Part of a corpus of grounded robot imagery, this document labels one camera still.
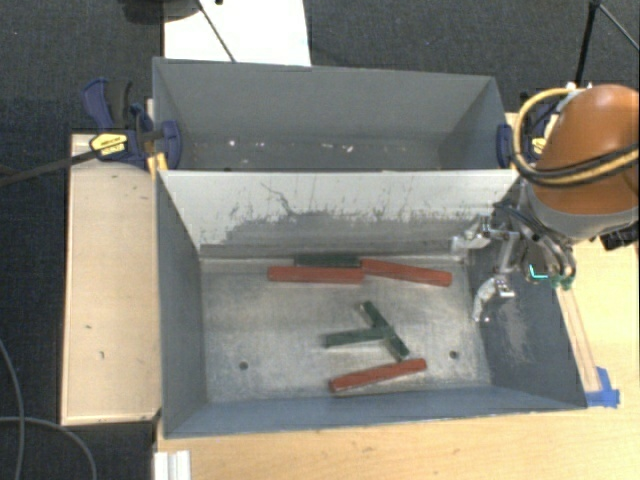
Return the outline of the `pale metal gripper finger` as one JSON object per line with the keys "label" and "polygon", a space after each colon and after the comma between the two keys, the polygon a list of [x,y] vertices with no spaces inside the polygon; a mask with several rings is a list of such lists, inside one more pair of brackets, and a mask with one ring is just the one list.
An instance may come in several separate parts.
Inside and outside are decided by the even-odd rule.
{"label": "pale metal gripper finger", "polygon": [[491,243],[488,216],[476,217],[471,225],[451,239],[450,253],[465,255],[470,250],[482,249]]}
{"label": "pale metal gripper finger", "polygon": [[478,288],[473,298],[473,308],[471,318],[479,323],[483,315],[485,306],[494,298],[500,299],[514,298],[516,295],[507,276],[493,276],[483,282]]}

